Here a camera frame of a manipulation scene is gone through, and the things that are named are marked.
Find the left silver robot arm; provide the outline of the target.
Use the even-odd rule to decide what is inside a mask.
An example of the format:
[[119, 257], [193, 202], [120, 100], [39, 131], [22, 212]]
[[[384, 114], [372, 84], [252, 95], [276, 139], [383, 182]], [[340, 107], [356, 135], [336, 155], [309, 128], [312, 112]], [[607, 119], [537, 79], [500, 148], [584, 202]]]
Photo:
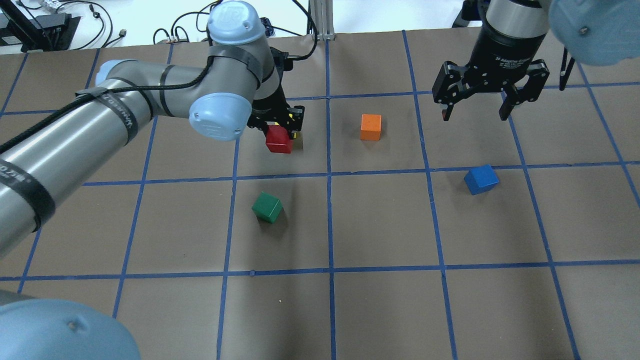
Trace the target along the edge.
[[[290, 144], [305, 109], [288, 105], [282, 74], [308, 55], [268, 45], [254, 7], [214, 6], [203, 68], [106, 61], [93, 88], [1, 146], [1, 255], [50, 221], [57, 208], [156, 116], [187, 119], [199, 134], [236, 141], [245, 128]], [[130, 331], [70, 300], [1, 292], [3, 360], [139, 360]]]

